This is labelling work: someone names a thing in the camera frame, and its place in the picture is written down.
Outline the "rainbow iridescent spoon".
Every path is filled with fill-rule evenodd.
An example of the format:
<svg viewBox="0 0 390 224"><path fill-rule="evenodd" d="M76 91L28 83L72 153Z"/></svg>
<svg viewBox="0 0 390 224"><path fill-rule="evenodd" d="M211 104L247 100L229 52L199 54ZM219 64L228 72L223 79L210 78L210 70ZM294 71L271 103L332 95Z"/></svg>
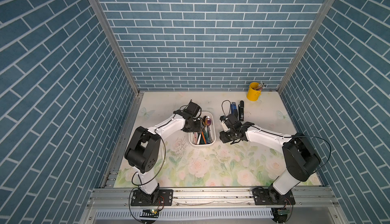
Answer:
<svg viewBox="0 0 390 224"><path fill-rule="evenodd" d="M210 128L210 131L211 131L211 124L212 124L211 117L204 116L204 123L205 123L206 127L208 126Z"/></svg>

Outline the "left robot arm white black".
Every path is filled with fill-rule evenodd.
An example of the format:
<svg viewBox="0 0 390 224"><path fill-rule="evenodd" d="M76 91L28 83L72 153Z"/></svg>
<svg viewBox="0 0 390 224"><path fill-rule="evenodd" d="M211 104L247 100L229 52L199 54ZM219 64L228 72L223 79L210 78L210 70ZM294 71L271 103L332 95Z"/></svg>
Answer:
<svg viewBox="0 0 390 224"><path fill-rule="evenodd" d="M149 197L158 193L157 175L150 171L157 162L160 144L178 131L199 132L203 125L201 113L199 106L194 109L176 110L168 119L157 125L148 128L140 126L135 129L125 150L124 158L131 167L136 169L140 178L140 183L136 186L142 193Z"/></svg>

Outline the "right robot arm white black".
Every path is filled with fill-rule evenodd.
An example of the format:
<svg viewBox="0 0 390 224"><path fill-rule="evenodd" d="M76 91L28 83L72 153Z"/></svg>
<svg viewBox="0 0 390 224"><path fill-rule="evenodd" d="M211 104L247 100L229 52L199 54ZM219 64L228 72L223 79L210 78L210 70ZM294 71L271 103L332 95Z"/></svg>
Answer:
<svg viewBox="0 0 390 224"><path fill-rule="evenodd" d="M286 169L269 187L269 191L280 196L286 195L300 182L308 180L322 161L308 140L310 137L302 133L287 135L273 132L252 122L242 123L233 114L221 116L220 123L223 130L219 133L219 138L223 143L259 143L283 154Z"/></svg>

